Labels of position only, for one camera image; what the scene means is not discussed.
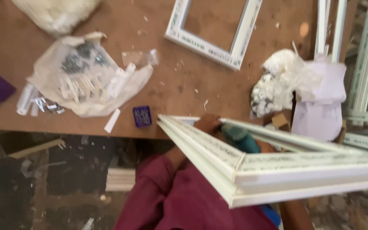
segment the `brown table top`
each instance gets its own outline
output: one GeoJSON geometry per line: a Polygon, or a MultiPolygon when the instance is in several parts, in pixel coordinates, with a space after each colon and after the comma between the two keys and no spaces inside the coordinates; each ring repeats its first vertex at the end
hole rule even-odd
{"type": "MultiPolygon", "coordinates": [[[[314,48],[317,1],[263,0],[241,70],[234,72],[164,38],[174,2],[104,0],[90,18],[74,30],[76,36],[92,31],[105,33],[108,38],[102,40],[102,45],[119,66],[122,66],[122,51],[156,48],[159,52],[160,65],[154,67],[143,90],[121,107],[121,115],[110,136],[164,138],[165,134],[156,124],[157,114],[200,116],[205,113],[206,100],[207,112],[248,120],[249,91],[262,76],[263,61],[277,50],[292,48],[292,40],[304,59],[314,48]],[[299,28],[304,22],[309,23],[309,34],[302,38],[299,28]],[[280,24],[279,28],[275,27],[276,23],[280,24]],[[147,34],[138,35],[141,29],[147,34]],[[132,108],[144,105],[150,106],[153,124],[138,129],[132,108]]],[[[245,0],[228,5],[232,2],[214,1],[215,5],[209,6],[211,1],[193,1],[185,28],[228,48],[242,12],[239,8],[243,8],[245,0]]],[[[349,1],[348,10],[355,9],[351,2],[354,1],[349,1]]],[[[351,31],[352,18],[349,21],[343,44],[347,44],[351,31]]],[[[104,127],[110,116],[80,118],[71,110],[61,115],[39,112],[36,118],[16,113],[25,78],[32,75],[33,63],[54,41],[10,0],[0,0],[0,75],[17,88],[13,96],[0,104],[0,130],[109,135],[104,127]]],[[[254,120],[254,123],[262,123],[262,120],[254,120]]]]}

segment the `maroon garment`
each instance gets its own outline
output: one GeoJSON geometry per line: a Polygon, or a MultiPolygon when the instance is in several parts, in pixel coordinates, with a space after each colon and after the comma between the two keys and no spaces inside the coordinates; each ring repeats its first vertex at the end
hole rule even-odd
{"type": "Polygon", "coordinates": [[[228,204],[188,162],[174,175],[164,155],[136,170],[115,230],[277,230],[256,206],[228,209],[228,204]]]}

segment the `maroon shirt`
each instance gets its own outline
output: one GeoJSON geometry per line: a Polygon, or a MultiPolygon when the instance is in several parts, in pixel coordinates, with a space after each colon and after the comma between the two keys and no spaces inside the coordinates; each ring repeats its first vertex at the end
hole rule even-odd
{"type": "Polygon", "coordinates": [[[136,170],[136,184],[115,230],[277,230],[256,206],[228,204],[188,162],[173,172],[164,155],[147,159],[136,170]]]}

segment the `wooden workbench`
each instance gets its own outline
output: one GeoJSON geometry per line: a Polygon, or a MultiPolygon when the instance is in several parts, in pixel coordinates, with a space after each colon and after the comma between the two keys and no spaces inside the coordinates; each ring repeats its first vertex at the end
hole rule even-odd
{"type": "MultiPolygon", "coordinates": [[[[249,91],[263,73],[260,69],[263,61],[277,50],[292,48],[292,40],[304,59],[309,58],[314,49],[317,23],[315,0],[263,0],[241,70],[234,72],[164,39],[174,2],[104,0],[91,17],[74,30],[76,36],[92,31],[105,33],[108,38],[102,41],[102,45],[120,66],[121,51],[156,48],[160,54],[160,65],[155,66],[150,81],[121,107],[121,115],[111,136],[163,138],[165,134],[156,125],[158,113],[200,116],[205,113],[206,100],[207,112],[248,120],[249,91]],[[304,22],[309,23],[309,34],[302,38],[299,28],[304,22]],[[280,24],[279,28],[275,27],[276,23],[280,24]],[[138,35],[137,31],[141,29],[147,34],[138,35]],[[143,105],[150,106],[153,124],[137,129],[132,107],[143,105]]],[[[232,42],[231,33],[238,26],[239,6],[242,8],[245,0],[241,4],[228,6],[232,2],[193,1],[195,6],[191,7],[185,27],[227,47],[232,42]]],[[[355,0],[349,0],[342,54],[346,53],[345,44],[351,31],[355,6],[355,0]]],[[[25,78],[32,74],[34,61],[54,41],[10,0],[0,0],[0,75],[17,88],[16,94],[0,104],[0,130],[108,135],[104,126],[110,116],[80,118],[71,110],[61,115],[39,112],[36,118],[16,113],[16,103],[25,78]]]]}

